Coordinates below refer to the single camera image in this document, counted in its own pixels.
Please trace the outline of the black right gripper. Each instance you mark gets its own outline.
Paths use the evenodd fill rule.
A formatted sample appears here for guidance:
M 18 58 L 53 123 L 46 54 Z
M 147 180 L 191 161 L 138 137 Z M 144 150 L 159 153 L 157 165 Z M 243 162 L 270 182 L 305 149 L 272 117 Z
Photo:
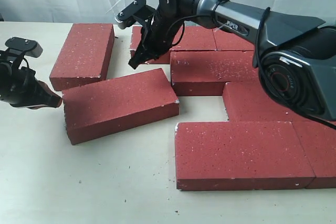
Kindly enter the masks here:
M 184 20 L 181 17 L 167 17 L 159 6 L 151 20 L 147 36 L 141 39 L 128 65 L 136 69 L 142 63 L 161 58 L 173 46 L 173 40 L 183 23 Z

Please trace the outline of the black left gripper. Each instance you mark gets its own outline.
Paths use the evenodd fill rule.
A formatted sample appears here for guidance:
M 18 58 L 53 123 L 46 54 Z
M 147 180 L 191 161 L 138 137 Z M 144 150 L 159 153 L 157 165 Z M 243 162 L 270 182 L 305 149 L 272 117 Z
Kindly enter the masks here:
M 35 79 L 23 52 L 1 51 L 1 101 L 14 108 L 58 108 L 62 97 L 49 86 Z

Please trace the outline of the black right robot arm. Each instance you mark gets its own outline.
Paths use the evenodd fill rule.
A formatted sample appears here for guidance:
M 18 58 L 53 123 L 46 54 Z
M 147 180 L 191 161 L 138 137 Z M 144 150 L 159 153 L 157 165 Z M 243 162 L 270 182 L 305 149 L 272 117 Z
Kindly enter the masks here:
M 252 66 L 265 93 L 303 118 L 335 128 L 335 27 L 312 16 L 289 15 L 231 0 L 134 0 L 117 15 L 120 28 L 141 24 L 132 68 L 176 45 L 185 22 L 219 29 L 254 46 Z

